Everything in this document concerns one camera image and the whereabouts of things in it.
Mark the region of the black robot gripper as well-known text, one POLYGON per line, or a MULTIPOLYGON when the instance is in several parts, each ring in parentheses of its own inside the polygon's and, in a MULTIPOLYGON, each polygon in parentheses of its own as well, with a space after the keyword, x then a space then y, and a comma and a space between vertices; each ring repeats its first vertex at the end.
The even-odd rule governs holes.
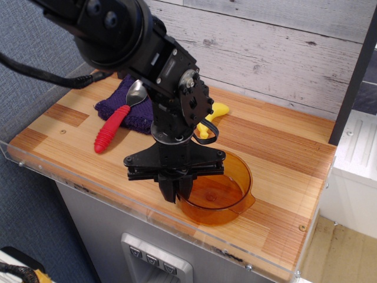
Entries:
POLYGON ((177 137, 157 129, 152 129, 151 134, 156 142, 125 157, 124 166, 128 168, 129 180, 158 181, 166 201, 176 203, 177 194, 189 200, 193 179, 223 174, 225 152, 193 141, 196 138, 194 130, 177 137))

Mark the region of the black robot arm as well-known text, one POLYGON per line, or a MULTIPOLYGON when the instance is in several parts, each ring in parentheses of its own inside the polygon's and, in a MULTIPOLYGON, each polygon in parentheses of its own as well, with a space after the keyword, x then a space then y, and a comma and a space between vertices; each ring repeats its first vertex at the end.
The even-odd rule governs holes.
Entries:
POLYGON ((153 107, 151 147, 128 156, 130 180, 153 179, 168 202, 188 198, 199 176, 224 172, 221 150, 194 135, 213 112, 196 60, 154 19, 144 1, 38 1, 44 16, 74 36, 83 59, 132 75, 153 107))

